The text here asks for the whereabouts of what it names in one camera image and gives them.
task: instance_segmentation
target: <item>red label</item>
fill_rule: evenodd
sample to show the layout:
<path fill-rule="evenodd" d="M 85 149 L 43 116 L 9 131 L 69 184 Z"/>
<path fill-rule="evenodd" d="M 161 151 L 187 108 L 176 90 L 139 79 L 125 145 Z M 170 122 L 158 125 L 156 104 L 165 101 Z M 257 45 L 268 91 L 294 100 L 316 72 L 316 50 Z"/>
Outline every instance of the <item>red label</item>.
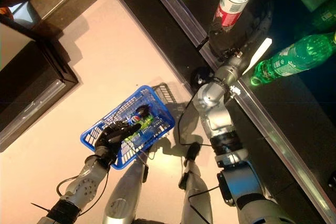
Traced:
<path fill-rule="evenodd" d="M 222 18 L 222 26 L 232 26 L 240 17 L 240 13 L 230 14 L 222 10 L 221 6 L 219 5 L 216 11 L 215 16 Z"/>

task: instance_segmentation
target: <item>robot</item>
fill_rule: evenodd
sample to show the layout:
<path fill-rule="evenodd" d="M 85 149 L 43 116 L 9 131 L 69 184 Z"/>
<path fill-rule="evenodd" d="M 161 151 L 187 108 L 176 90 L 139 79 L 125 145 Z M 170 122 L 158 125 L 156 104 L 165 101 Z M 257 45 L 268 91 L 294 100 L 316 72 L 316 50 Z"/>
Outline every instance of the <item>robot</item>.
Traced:
<path fill-rule="evenodd" d="M 265 34 L 270 19 L 271 15 L 260 23 L 250 40 L 228 57 L 214 78 L 202 85 L 191 100 L 210 139 L 215 161 L 222 168 L 217 178 L 223 199 L 229 206 L 237 208 L 240 224 L 295 223 L 277 203 L 265 197 L 265 188 L 249 162 L 248 151 L 241 144 L 225 107 L 233 91 L 230 86 L 251 62 L 250 43 Z M 68 185 L 66 193 L 38 224 L 75 223 L 84 207 L 95 197 L 110 165 L 116 161 L 121 142 L 140 127 L 140 124 L 115 122 L 105 128 L 95 143 L 95 153 L 86 158 L 84 168 Z M 181 224 L 213 223 L 209 190 L 195 163 L 199 151 L 200 144 L 190 146 L 184 162 L 185 171 L 178 185 L 185 190 Z M 104 210 L 103 224 L 152 223 L 135 220 L 141 185 L 148 172 L 145 161 L 146 155 L 140 154 L 119 180 Z"/>

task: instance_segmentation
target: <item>white floor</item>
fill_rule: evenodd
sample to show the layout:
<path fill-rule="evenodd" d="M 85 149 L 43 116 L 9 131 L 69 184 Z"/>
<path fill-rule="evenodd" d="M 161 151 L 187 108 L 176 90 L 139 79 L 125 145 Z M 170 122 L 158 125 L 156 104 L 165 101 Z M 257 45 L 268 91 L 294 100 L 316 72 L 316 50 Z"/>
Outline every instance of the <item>white floor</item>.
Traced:
<path fill-rule="evenodd" d="M 49 209 L 53 206 L 58 200 L 58 182 L 77 175 L 91 154 L 80 143 L 80 134 L 139 86 L 165 82 L 178 103 L 190 99 L 161 53 L 118 0 L 98 0 L 64 30 L 60 42 L 80 84 L 1 153 L 1 223 L 36 223 L 44 216 L 46 212 L 30 202 Z M 196 131 L 203 135 L 200 127 Z M 168 138 L 173 146 L 173 134 Z M 208 188 L 217 186 L 220 169 L 210 147 L 202 148 L 196 163 Z M 160 149 L 148 164 L 137 218 L 180 223 L 184 199 L 184 191 L 177 186 L 181 158 L 165 155 Z M 102 223 L 105 204 L 123 173 L 110 171 L 105 194 L 76 223 Z M 211 192 L 211 200 L 214 223 L 238 223 L 236 209 L 224 204 L 219 189 Z"/>

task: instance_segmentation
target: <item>blue basket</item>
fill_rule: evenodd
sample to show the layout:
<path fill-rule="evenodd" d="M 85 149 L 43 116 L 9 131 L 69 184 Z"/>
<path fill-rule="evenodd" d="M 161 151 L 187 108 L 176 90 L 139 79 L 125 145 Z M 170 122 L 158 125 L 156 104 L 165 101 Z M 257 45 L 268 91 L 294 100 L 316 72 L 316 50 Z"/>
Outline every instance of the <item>blue basket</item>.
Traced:
<path fill-rule="evenodd" d="M 80 141 L 94 151 L 94 144 L 97 138 L 108 124 L 113 123 L 112 120 L 129 119 L 138 107 L 146 104 L 149 105 L 150 113 L 154 117 L 154 120 L 148 127 L 139 130 L 139 134 L 133 137 L 132 140 L 122 142 L 117 161 L 115 164 L 112 164 L 112 167 L 123 169 L 136 158 L 140 151 L 147 150 L 175 125 L 172 115 L 152 88 L 141 86 L 118 107 L 104 116 L 90 129 L 83 132 L 80 136 Z"/>

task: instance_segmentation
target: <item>green bottle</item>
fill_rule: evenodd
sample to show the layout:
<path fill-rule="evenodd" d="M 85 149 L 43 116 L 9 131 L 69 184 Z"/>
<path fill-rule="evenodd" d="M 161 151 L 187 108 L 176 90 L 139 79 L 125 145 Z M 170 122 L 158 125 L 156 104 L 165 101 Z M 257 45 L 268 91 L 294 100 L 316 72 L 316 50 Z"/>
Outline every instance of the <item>green bottle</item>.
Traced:
<path fill-rule="evenodd" d="M 327 0 L 295 27 L 296 38 L 324 32 L 336 26 L 336 0 Z"/>
<path fill-rule="evenodd" d="M 138 121 L 137 123 L 141 124 L 141 130 L 144 130 L 145 128 L 147 128 L 148 126 L 151 125 L 151 123 L 154 121 L 154 117 L 152 115 L 148 115 L 146 118 L 142 118 L 140 121 Z M 139 133 L 135 132 L 133 135 L 127 137 L 125 139 L 125 141 L 131 141 L 133 140 L 134 137 L 138 136 Z"/>
<path fill-rule="evenodd" d="M 282 76 L 290 76 L 325 62 L 336 52 L 336 33 L 310 35 L 260 62 L 251 77 L 256 86 Z"/>

